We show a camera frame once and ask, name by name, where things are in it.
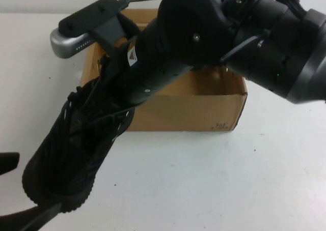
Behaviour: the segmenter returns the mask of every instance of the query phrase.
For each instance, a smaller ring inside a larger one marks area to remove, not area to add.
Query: white table
[[[64,17],[0,14],[0,152],[21,153],[0,177],[0,215],[34,206],[23,169],[79,82],[86,53],[50,47]],[[233,133],[121,136],[86,203],[42,230],[326,230],[326,106],[248,90]]]

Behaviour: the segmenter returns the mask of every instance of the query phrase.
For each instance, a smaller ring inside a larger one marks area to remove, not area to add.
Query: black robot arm
[[[51,33],[61,58],[94,42],[107,54],[99,78],[68,96],[25,168],[24,190],[39,208],[0,218],[1,230],[38,216],[21,229],[37,230],[79,208],[134,108],[193,67],[226,66],[294,103],[326,100],[326,16],[297,0],[162,0],[142,32],[120,13],[132,1],[144,0],[99,0]]]

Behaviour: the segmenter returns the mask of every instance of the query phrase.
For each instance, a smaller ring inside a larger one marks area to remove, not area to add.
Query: cardboard box
[[[140,29],[157,10],[125,10]],[[80,85],[99,75],[104,51],[89,47]],[[247,99],[245,80],[225,68],[189,72],[138,107],[129,131],[233,131]]]

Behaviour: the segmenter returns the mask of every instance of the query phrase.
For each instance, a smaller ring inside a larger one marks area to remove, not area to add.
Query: screw
[[[99,5],[98,8],[99,8],[100,12],[105,11],[105,6],[104,5]]]
[[[235,2],[236,2],[237,4],[239,4],[239,5],[242,4],[242,0],[235,0]]]
[[[194,36],[193,36],[193,40],[194,40],[195,42],[199,42],[199,41],[200,41],[200,36],[199,36],[199,34],[194,34]]]
[[[67,27],[69,30],[73,30],[74,24],[72,22],[67,22]]]

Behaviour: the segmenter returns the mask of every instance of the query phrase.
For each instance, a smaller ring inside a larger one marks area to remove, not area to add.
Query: silver metal part
[[[194,40],[195,42],[199,42],[199,41],[200,41],[200,36],[199,36],[199,34],[194,34],[194,36],[193,36],[193,40]]]
[[[261,48],[261,46],[263,45],[263,43],[264,43],[264,40],[260,40],[260,42],[258,43],[257,47],[258,48]]]
[[[52,50],[59,58],[70,58],[95,43],[89,34],[80,35],[77,38],[67,38],[59,33],[58,28],[50,35]]]

